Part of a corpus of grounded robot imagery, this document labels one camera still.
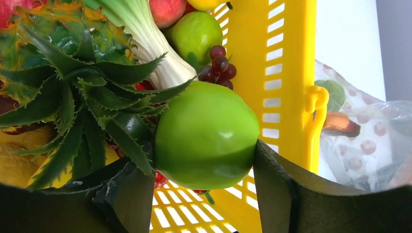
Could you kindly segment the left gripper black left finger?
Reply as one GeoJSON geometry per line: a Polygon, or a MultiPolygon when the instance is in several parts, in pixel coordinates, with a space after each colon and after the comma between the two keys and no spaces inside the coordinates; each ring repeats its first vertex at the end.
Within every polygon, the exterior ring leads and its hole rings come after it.
{"type": "Polygon", "coordinates": [[[154,179],[128,158],[61,188],[0,187],[3,233],[147,233],[154,179]]]}

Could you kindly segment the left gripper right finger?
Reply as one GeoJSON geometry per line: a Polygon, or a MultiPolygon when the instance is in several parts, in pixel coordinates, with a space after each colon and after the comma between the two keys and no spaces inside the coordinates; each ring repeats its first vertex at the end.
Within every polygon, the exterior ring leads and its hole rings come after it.
{"type": "Polygon", "coordinates": [[[409,233],[412,187],[368,193],[324,179],[256,145],[254,177],[265,233],[409,233]]]}

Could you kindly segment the brown orange sweet potato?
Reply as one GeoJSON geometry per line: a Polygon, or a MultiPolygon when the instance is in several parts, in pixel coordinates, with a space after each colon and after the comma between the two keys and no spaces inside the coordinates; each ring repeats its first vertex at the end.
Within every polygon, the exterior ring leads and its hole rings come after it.
{"type": "Polygon", "coordinates": [[[326,114],[322,132],[330,136],[357,137],[361,126],[353,122],[346,114],[331,111],[326,114]]]}

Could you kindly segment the clear zip top bag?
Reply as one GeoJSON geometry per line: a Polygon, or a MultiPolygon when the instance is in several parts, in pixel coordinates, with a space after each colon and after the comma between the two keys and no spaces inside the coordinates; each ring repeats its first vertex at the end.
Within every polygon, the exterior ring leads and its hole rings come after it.
{"type": "Polygon", "coordinates": [[[338,112],[360,125],[357,137],[321,132],[321,157],[332,181],[379,192],[412,183],[412,104],[379,100],[353,86],[333,68],[315,63],[315,81],[334,80],[346,93],[338,112]]]}

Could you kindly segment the green apple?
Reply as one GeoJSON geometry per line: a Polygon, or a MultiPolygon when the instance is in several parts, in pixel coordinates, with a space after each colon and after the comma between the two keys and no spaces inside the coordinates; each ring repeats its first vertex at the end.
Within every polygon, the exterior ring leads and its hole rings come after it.
{"type": "Polygon", "coordinates": [[[219,22],[211,14],[200,11],[184,15],[165,31],[165,36],[184,60],[192,52],[202,66],[211,62],[211,47],[223,41],[219,22]]]}
{"type": "Polygon", "coordinates": [[[155,165],[185,188],[228,188],[252,168],[259,134],[258,117],[238,94],[194,81],[159,119],[155,165]]]}

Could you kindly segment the light green cabbage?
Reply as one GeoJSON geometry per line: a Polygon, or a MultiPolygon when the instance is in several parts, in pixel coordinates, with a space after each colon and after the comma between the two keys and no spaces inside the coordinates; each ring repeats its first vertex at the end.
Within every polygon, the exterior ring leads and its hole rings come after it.
{"type": "Polygon", "coordinates": [[[339,111],[346,100],[344,88],[334,80],[316,80],[315,85],[324,87],[329,93],[328,111],[339,111]]]}

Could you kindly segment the green leafy bok choy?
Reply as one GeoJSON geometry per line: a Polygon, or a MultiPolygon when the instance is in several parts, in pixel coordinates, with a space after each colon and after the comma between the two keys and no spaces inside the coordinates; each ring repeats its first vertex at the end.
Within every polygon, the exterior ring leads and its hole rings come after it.
{"type": "Polygon", "coordinates": [[[156,26],[147,0],[85,0],[87,7],[103,8],[116,26],[125,26],[124,31],[133,36],[132,49],[139,63],[166,56],[150,75],[149,82],[155,89],[166,89],[180,85],[197,76],[195,69],[183,60],[169,45],[164,34],[156,26]]]}

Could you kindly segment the yellow lemon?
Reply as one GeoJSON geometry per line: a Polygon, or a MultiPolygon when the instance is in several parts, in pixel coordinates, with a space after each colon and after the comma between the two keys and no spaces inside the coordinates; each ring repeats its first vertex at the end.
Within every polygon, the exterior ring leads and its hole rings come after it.
{"type": "Polygon", "coordinates": [[[0,133],[0,182],[3,184],[25,188],[33,182],[33,176],[39,168],[48,162],[46,155],[33,160],[33,155],[20,156],[14,151],[31,150],[48,143],[54,136],[52,126],[45,125],[33,131],[17,135],[0,133]]]}

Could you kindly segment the dark purple grape bunch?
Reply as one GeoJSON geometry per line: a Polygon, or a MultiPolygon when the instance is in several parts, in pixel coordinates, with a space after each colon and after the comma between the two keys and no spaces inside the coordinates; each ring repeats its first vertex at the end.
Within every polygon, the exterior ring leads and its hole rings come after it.
{"type": "Polygon", "coordinates": [[[209,51],[211,65],[200,69],[198,80],[214,83],[234,89],[232,79],[237,75],[237,68],[226,58],[226,50],[221,45],[213,46],[209,51]]]}

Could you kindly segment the pineapple with green crown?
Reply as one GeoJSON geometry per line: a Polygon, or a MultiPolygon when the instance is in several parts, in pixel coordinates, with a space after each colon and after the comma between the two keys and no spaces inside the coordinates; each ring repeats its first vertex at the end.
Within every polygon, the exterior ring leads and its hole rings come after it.
{"type": "Polygon", "coordinates": [[[1,92],[19,106],[1,114],[0,127],[53,122],[57,129],[49,143],[19,151],[49,157],[28,189],[50,187],[68,167],[73,179],[103,168],[107,137],[145,175],[154,176],[144,150],[152,136],[148,117],[162,113],[196,77],[166,89],[137,90],[164,55],[138,63],[132,35],[101,8],[56,0],[14,11],[0,31],[0,79],[1,92]]]}

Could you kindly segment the yellow plastic basket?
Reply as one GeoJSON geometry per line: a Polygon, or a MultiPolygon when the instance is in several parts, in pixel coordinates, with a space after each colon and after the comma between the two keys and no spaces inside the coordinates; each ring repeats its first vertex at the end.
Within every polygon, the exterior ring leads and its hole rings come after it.
{"type": "Polygon", "coordinates": [[[263,149],[258,177],[250,172],[234,187],[211,192],[215,200],[175,183],[156,190],[153,233],[295,233],[299,199],[283,171],[314,175],[328,92],[314,84],[316,1],[233,0],[212,15],[238,69],[234,90],[255,111],[263,149]]]}

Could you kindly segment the pink peach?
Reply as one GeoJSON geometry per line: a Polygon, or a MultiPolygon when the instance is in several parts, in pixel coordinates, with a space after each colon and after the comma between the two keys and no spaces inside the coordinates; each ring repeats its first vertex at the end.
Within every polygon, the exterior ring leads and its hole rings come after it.
{"type": "Polygon", "coordinates": [[[183,16],[186,4],[186,0],[149,0],[154,22],[160,29],[176,23],[183,16]]]}

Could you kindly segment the yellow bell pepper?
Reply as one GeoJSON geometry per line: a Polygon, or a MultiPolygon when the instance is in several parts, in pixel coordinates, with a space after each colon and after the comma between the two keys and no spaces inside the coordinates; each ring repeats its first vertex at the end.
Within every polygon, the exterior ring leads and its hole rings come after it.
{"type": "Polygon", "coordinates": [[[187,2],[198,11],[211,11],[229,0],[187,0],[187,2]]]}

